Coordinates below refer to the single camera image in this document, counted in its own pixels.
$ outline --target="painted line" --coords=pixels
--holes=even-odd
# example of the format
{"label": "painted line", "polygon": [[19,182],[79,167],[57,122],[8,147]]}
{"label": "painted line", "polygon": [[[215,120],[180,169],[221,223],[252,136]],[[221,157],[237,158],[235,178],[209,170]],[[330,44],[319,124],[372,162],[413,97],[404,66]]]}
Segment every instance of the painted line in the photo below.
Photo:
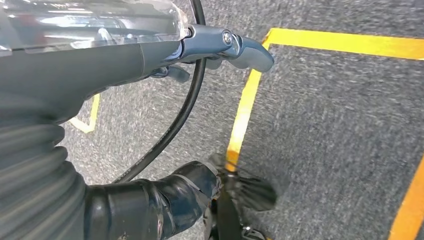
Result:
{"label": "painted line", "polygon": [[[266,37],[262,43],[262,46],[267,50],[270,48],[270,42],[268,39],[269,38]],[[245,138],[246,130],[248,129],[249,119],[251,117],[252,108],[255,102],[261,76],[262,73],[256,70],[252,70],[247,79],[246,85],[241,92],[237,114],[235,115],[231,137],[229,139],[228,148],[226,150],[227,163],[225,164],[225,169],[230,172],[236,171],[237,162],[239,161],[239,155],[242,149],[243,139]]]}
{"label": "painted line", "polygon": [[[262,45],[296,46],[383,57],[424,60],[424,39],[271,28]],[[225,168],[234,172],[262,74],[250,72],[242,91]],[[415,240],[424,221],[424,156],[390,230],[388,240]]]}
{"label": "painted line", "polygon": [[424,39],[271,28],[269,43],[383,57],[423,60]]}
{"label": "painted line", "polygon": [[424,156],[391,226],[388,240],[415,240],[424,221]]}
{"label": "painted line", "polygon": [[91,111],[90,111],[90,122],[88,125],[76,117],[71,118],[69,122],[74,127],[81,130],[85,134],[93,132],[94,129],[96,128],[97,113],[99,111],[99,103],[100,103],[100,94],[98,93],[93,96],[93,103],[92,103]]}
{"label": "painted line", "polygon": [[[269,49],[270,44],[412,60],[424,59],[424,39],[418,38],[271,28],[262,45]],[[261,75],[260,72],[252,70],[241,93],[226,151],[229,163],[225,168],[231,172],[236,170]]]}

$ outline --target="gray pavement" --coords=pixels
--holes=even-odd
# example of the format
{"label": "gray pavement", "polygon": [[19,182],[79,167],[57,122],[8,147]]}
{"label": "gray pavement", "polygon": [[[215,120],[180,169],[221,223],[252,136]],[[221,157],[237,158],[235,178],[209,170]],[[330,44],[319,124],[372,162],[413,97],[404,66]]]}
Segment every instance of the gray pavement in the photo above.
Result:
{"label": "gray pavement", "polygon": [[[259,41],[272,27],[424,38],[418,0],[203,6],[208,24]],[[240,161],[282,196],[274,211],[250,217],[275,240],[386,240],[424,153],[424,62],[289,46],[270,51],[276,65],[262,76]],[[187,124],[140,177],[162,178],[224,152],[248,74],[229,64],[208,70]],[[89,184],[111,182],[165,132],[188,89],[146,79],[103,92],[94,132],[65,123],[69,160]],[[78,118],[87,122],[89,110],[90,101]],[[198,223],[172,239],[200,240],[201,231]]]}

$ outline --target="brake cable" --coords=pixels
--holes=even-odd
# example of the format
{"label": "brake cable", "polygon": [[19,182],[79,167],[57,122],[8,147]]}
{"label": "brake cable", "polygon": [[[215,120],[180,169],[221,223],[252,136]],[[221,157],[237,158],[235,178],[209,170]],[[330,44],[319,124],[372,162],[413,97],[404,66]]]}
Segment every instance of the brake cable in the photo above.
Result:
{"label": "brake cable", "polygon": [[[191,10],[198,25],[206,25],[205,14],[201,0],[190,0]],[[124,183],[129,182],[141,173],[153,160],[156,159],[159,154],[168,146],[168,144],[174,139],[180,129],[183,127],[187,118],[189,117],[200,89],[202,87],[203,77],[205,75],[206,58],[202,58],[196,61],[193,78],[191,80],[190,90],[187,93],[185,101],[166,132],[162,137],[153,145],[153,147],[137,162],[130,166],[122,175],[113,181],[113,183]]]}

